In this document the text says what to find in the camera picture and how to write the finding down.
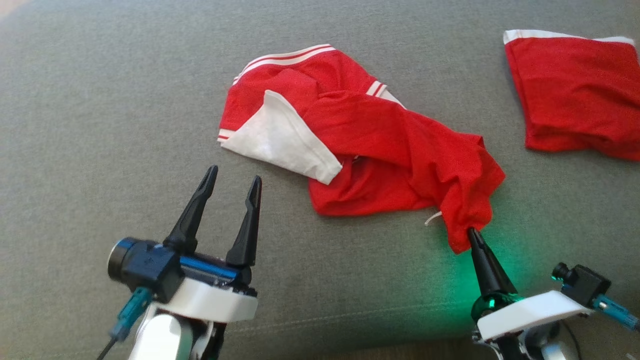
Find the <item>striped trim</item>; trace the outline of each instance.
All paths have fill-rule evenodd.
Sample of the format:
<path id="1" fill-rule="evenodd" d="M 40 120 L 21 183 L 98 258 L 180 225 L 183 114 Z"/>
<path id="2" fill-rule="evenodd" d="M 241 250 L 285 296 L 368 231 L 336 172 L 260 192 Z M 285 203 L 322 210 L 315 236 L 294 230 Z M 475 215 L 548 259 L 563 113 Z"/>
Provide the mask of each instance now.
<path id="1" fill-rule="evenodd" d="M 369 87 L 369 89 L 365 94 L 375 96 L 375 97 L 380 97 L 380 95 L 382 95 L 382 93 L 385 91 L 386 88 L 387 88 L 386 85 L 376 80 L 373 82 L 373 84 L 371 84 L 371 86 Z"/>
<path id="2" fill-rule="evenodd" d="M 220 132 L 218 132 L 218 141 L 219 142 L 225 142 L 227 141 L 228 138 L 230 138 L 231 136 L 233 136 L 233 134 L 235 134 L 236 132 L 233 130 L 227 130 L 227 129 L 220 129 Z"/>
<path id="3" fill-rule="evenodd" d="M 267 65 L 267 64 L 271 64 L 271 65 L 293 65 L 295 63 L 299 63 L 302 61 L 305 61 L 306 59 L 309 59 L 315 55 L 318 55 L 320 53 L 324 53 L 327 51 L 333 51 L 335 50 L 334 47 L 332 47 L 329 44 L 323 44 L 323 45 L 316 45 L 316 46 L 312 46 L 312 47 L 308 47 L 306 49 L 302 49 L 300 51 L 295 51 L 293 53 L 285 53 L 285 54 L 272 54 L 272 55 L 265 55 L 265 56 L 261 56 L 260 58 L 257 58 L 253 61 L 251 61 L 249 64 L 247 64 L 247 66 L 244 67 L 244 69 L 242 70 L 242 72 L 236 76 L 234 78 L 234 82 L 232 85 L 235 85 L 240 78 L 245 75 L 247 72 L 263 66 L 263 65 Z"/>
<path id="4" fill-rule="evenodd" d="M 519 38 L 581 38 L 586 40 L 602 41 L 602 42 L 622 42 L 631 46 L 636 46 L 634 41 L 625 37 L 610 37 L 610 38 L 595 38 L 587 39 L 583 37 L 577 37 L 575 35 L 567 35 L 562 33 L 554 33 L 544 30 L 507 30 L 504 32 L 502 40 L 504 45 Z"/>

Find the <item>robotic arm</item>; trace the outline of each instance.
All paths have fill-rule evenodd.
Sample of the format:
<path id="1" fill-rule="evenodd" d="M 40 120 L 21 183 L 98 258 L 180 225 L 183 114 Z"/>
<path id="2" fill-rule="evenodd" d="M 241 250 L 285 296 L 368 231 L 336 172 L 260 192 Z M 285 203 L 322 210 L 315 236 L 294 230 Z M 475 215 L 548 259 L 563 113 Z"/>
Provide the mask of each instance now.
<path id="1" fill-rule="evenodd" d="M 132 296 L 109 332 L 124 341 L 144 313 L 130 360 L 215 360 L 228 323 L 252 319 L 258 306 L 251 283 L 260 217 L 262 180 L 256 176 L 246 214 L 225 259 L 195 252 L 195 235 L 218 167 L 208 169 L 175 227 L 162 242 L 124 238 L 111 251 L 108 273 Z"/>
<path id="2" fill-rule="evenodd" d="M 582 265 L 570 270 L 560 263 L 552 279 L 563 282 L 561 291 L 525 299 L 518 295 L 480 232 L 471 228 L 468 237 L 481 293 L 471 311 L 476 323 L 472 339 L 491 347 L 499 360 L 580 360 L 579 354 L 556 340 L 560 321 L 573 315 L 600 311 L 626 328 L 640 331 L 638 319 L 605 296 L 611 281 L 593 270 Z"/>

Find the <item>red fabric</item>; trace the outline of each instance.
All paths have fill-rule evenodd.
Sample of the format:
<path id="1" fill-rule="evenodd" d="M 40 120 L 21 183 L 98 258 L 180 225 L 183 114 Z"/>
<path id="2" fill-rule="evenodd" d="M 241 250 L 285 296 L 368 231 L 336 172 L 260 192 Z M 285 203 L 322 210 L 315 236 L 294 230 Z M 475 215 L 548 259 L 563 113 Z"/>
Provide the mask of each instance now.
<path id="1" fill-rule="evenodd" d="M 640 66 L 634 46 L 517 38 L 505 50 L 524 109 L 527 148 L 596 149 L 640 161 Z"/>
<path id="2" fill-rule="evenodd" d="M 278 92 L 342 163 L 329 185 L 309 180 L 319 214 L 438 206 L 451 249 L 457 254 L 469 249 L 467 228 L 482 229 L 491 220 L 489 198 L 504 173 L 480 136 L 457 133 L 398 103 L 364 94 L 375 79 L 363 71 L 338 51 L 292 67 L 265 65 L 230 89 L 220 128 L 239 129 L 262 105 L 265 90 Z"/>

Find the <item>clothing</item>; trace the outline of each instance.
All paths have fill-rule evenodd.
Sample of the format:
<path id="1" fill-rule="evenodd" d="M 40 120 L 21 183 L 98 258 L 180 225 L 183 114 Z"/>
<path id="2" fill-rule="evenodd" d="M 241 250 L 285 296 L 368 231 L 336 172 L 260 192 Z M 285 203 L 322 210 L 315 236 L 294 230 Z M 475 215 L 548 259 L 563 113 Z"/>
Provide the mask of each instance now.
<path id="1" fill-rule="evenodd" d="M 504 43 L 527 148 L 596 149 L 640 161 L 640 66 L 633 40 L 509 30 Z"/>
<path id="2" fill-rule="evenodd" d="M 330 45 L 263 56 L 234 80 L 221 146 L 309 176 L 322 215 L 438 206 L 456 253 L 492 216 L 504 173 L 482 138 L 405 109 Z"/>

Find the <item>gray fabric surface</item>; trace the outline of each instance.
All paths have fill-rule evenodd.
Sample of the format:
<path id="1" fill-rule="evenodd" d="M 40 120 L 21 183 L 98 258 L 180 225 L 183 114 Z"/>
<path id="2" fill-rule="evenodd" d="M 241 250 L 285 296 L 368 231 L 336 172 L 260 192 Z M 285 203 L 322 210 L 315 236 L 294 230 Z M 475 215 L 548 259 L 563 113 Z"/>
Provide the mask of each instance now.
<path id="1" fill-rule="evenodd" d="M 199 250 L 222 255 L 255 174 L 264 180 L 256 319 L 224 359 L 462 336 L 477 284 L 435 210 L 323 218 L 306 180 L 223 151 L 218 121 L 251 59 L 330 43 L 409 109 L 484 135 L 507 174 L 484 232 L 524 295 L 560 260 L 614 281 L 640 311 L 640 167 L 595 152 L 524 149 L 502 32 L 640 39 L 627 1 L 35 0 L 0 20 L 0 357 L 87 359 L 128 291 L 106 258 L 124 236 L 162 240 L 206 168 L 220 166 Z M 633 335 L 581 321 L 592 358 L 640 356 Z M 131 346 L 118 345 L 110 359 Z"/>

